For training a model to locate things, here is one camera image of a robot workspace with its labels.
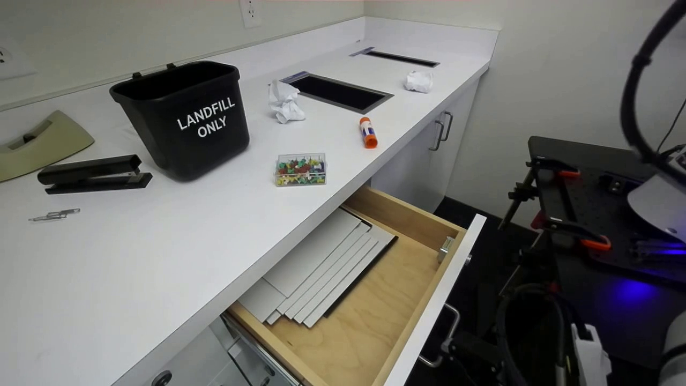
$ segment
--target wooden drawer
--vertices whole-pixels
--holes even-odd
[[[470,231],[385,194],[362,190],[350,212],[398,237],[370,270],[312,328],[281,318],[258,321],[233,305],[235,320],[304,384],[404,384],[471,246]]]

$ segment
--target electrical outlet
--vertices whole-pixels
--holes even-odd
[[[36,68],[21,53],[12,40],[0,36],[0,82],[11,78],[24,78]]]
[[[258,0],[240,0],[240,8],[243,8],[243,24],[246,29],[256,29],[261,24]]]

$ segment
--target white countertop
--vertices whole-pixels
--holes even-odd
[[[147,380],[489,67],[494,46],[445,52],[430,42],[395,43],[383,33],[395,24],[378,27],[368,29],[367,19],[362,43],[243,79],[251,147],[195,183],[173,183],[158,171],[108,88],[36,105],[35,119],[62,109],[96,137],[71,161],[136,153],[154,178],[142,192],[74,195],[46,195],[35,177],[0,184],[0,384]],[[404,90],[413,65],[350,56],[368,46],[442,63],[423,68],[435,90]],[[309,121],[276,125],[266,104],[269,82],[299,71],[391,92],[393,100],[368,113],[380,148],[362,148],[361,113],[304,97],[301,107]],[[21,126],[25,112],[0,119]],[[326,153],[326,184],[275,187],[275,161],[290,153]],[[81,212],[27,222],[61,209]]]

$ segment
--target floor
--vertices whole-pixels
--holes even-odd
[[[480,212],[465,204],[444,199],[435,215],[467,227],[471,217]],[[505,283],[508,275],[517,266],[517,255],[530,246],[536,239],[531,229],[510,226],[504,231],[497,231],[500,220],[487,215],[487,226],[478,239],[478,244],[471,252],[471,263],[465,266],[459,283],[454,285],[448,302],[461,311],[461,324],[454,338],[461,353],[470,356],[444,358],[437,370],[430,370],[423,362],[415,365],[407,384],[417,386],[444,386],[444,384],[504,384],[494,375],[487,360],[474,360],[476,356],[490,358],[497,355],[494,321],[497,311],[497,293]],[[508,338],[512,346],[515,362],[521,368],[521,373],[527,377],[530,386],[553,386],[553,362],[556,358],[556,318],[542,301],[517,302],[508,311]],[[440,346],[450,330],[450,318],[442,316],[435,330],[430,333],[429,343],[425,346],[425,356],[435,360],[440,356]],[[624,362],[614,362],[614,375],[609,377],[610,386],[648,386],[657,384],[657,373],[646,370],[632,370]]]

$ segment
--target black bin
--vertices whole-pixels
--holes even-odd
[[[123,105],[154,164],[172,178],[193,180],[248,147],[238,68],[218,63],[169,65],[115,85]]]

